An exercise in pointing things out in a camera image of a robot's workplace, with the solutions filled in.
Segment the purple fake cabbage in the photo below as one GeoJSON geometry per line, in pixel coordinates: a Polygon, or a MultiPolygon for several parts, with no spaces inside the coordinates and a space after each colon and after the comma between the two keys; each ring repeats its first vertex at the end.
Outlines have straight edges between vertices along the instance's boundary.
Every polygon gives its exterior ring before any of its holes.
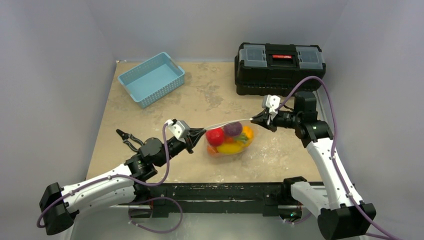
{"type": "Polygon", "coordinates": [[[238,122],[231,122],[223,126],[224,133],[229,137],[239,136],[243,131],[243,125],[238,122]]]}

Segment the polka dot zip top bag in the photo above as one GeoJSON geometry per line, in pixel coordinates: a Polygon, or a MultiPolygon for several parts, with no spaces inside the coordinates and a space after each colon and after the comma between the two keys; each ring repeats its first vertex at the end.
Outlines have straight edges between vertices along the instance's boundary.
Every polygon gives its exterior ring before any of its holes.
{"type": "Polygon", "coordinates": [[[250,118],[230,120],[204,129],[206,152],[213,158],[240,154],[257,137],[257,128],[250,118]]]}

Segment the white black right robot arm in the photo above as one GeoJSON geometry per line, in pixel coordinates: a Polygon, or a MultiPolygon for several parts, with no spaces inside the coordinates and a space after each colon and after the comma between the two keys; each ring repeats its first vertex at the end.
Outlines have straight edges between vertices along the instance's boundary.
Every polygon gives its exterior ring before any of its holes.
{"type": "Polygon", "coordinates": [[[376,209],[372,203],[364,203],[337,158],[335,135],[328,123],[318,118],[316,96],[307,91],[295,93],[290,111],[280,109],[280,100],[276,95],[265,95],[262,112],[250,121],[272,132],[277,128],[293,129],[312,157],[326,195],[317,192],[303,177],[292,177],[284,179],[278,197],[288,204],[303,204],[317,218],[326,240],[365,235],[376,209]]]}

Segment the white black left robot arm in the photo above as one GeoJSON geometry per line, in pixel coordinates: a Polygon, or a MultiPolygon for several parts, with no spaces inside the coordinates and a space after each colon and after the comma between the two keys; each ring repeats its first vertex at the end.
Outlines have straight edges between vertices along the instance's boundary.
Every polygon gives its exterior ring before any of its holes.
{"type": "Polygon", "coordinates": [[[130,187],[129,197],[138,205],[146,203],[149,191],[157,187],[170,173],[170,161],[182,151],[193,148],[206,133],[204,128],[190,128],[184,121],[168,121],[162,127],[162,140],[151,137],[146,141],[120,129],[116,133],[135,154],[116,168],[80,183],[48,185],[39,202],[41,214],[36,226],[51,236],[69,229],[82,207],[92,206],[98,198],[130,187]]]}

